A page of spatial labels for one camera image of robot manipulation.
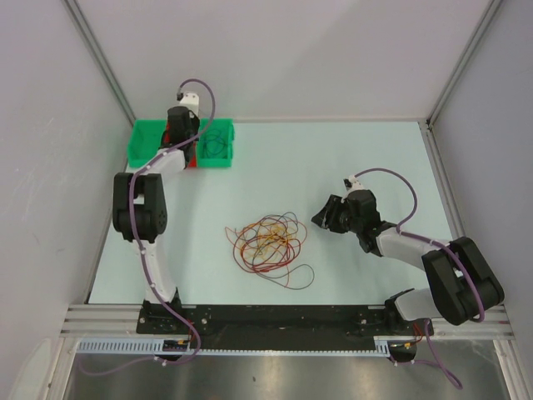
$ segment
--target wire in green bin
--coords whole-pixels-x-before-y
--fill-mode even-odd
[[[219,158],[225,154],[227,143],[224,140],[224,132],[220,129],[210,129],[203,135],[204,158]]]

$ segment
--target red wire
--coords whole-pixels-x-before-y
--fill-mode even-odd
[[[301,231],[300,227],[303,227],[304,232],[302,240],[297,238],[297,234]],[[229,232],[235,235],[235,241],[230,238]],[[289,282],[291,272],[295,268],[291,270],[289,264],[300,255],[301,245],[307,239],[307,228],[297,220],[294,213],[267,215],[241,231],[226,227],[226,237],[233,245],[233,258],[240,269],[246,273],[259,274],[269,280],[286,276],[285,285],[281,285],[293,288],[289,287]],[[277,277],[265,275],[280,268],[286,268],[286,273]]]

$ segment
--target metal floor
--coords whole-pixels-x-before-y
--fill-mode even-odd
[[[67,400],[505,400],[510,399],[492,341],[436,342],[445,365],[462,381],[458,391],[440,370],[394,367],[372,357],[201,356],[182,366],[133,365],[106,377],[74,368]],[[432,359],[425,343],[417,358]],[[77,355],[89,371],[130,356]]]

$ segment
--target wire bundle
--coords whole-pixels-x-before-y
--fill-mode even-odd
[[[266,215],[240,231],[226,227],[226,237],[233,245],[235,262],[246,273],[255,273],[291,290],[308,288],[315,280],[315,271],[310,265],[290,267],[307,238],[306,226],[293,212]],[[305,286],[289,286],[291,274],[302,267],[311,271],[311,281]]]
[[[227,149],[224,134],[220,129],[210,129],[202,136],[203,139],[203,157],[221,158]]]

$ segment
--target tangled wires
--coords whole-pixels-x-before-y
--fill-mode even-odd
[[[315,271],[310,265],[289,267],[289,264],[300,255],[301,245],[307,238],[307,228],[298,221],[295,213],[266,215],[241,231],[226,227],[226,236],[233,245],[233,258],[244,272],[255,273],[263,279],[291,290],[308,288],[314,282]],[[301,267],[311,271],[311,281],[302,287],[290,287],[291,273]],[[286,271],[272,274],[278,269]],[[283,278],[286,279],[285,283],[278,282]]]

